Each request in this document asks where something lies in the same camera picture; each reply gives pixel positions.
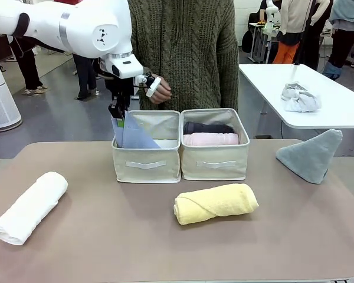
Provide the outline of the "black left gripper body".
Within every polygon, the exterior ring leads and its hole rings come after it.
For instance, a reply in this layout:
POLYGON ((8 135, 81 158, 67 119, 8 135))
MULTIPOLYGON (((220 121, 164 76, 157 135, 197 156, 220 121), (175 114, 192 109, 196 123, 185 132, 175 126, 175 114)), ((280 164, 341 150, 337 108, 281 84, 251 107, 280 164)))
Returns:
POLYGON ((120 109, 127 110, 130 106, 130 98, 134 95, 133 78, 114 77, 109 81, 109 91, 112 94, 113 105, 118 105, 120 109))

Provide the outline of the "person's right hand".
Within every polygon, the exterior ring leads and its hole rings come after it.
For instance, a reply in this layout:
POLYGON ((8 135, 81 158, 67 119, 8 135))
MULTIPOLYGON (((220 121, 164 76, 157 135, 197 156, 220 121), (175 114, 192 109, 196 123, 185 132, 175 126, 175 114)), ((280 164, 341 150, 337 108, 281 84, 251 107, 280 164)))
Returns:
POLYGON ((168 100, 171 99, 172 93, 171 93, 171 87, 170 85, 166 82, 166 80, 163 77, 158 77, 160 79, 160 84, 158 85, 157 89, 153 93, 153 95, 150 98, 150 101, 153 104, 160 104, 164 103, 168 100))

